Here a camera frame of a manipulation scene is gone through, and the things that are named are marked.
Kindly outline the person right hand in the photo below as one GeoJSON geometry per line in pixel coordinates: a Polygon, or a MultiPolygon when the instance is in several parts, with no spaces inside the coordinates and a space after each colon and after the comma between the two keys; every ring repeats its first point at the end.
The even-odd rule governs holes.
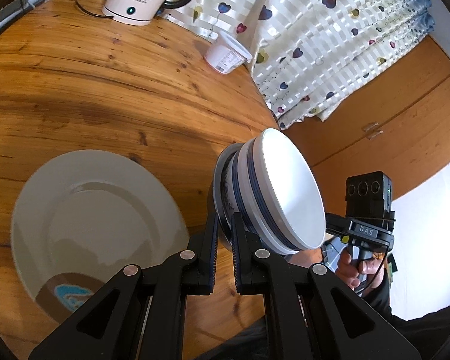
{"type": "Polygon", "coordinates": [[[359,275],[365,275],[367,278],[366,292],[380,286],[385,277],[385,269],[384,264],[377,258],[361,261],[358,266],[355,267],[352,264],[350,253],[346,249],[343,249],[338,260],[335,274],[351,289],[357,289],[362,283],[359,279],[359,275]]]}

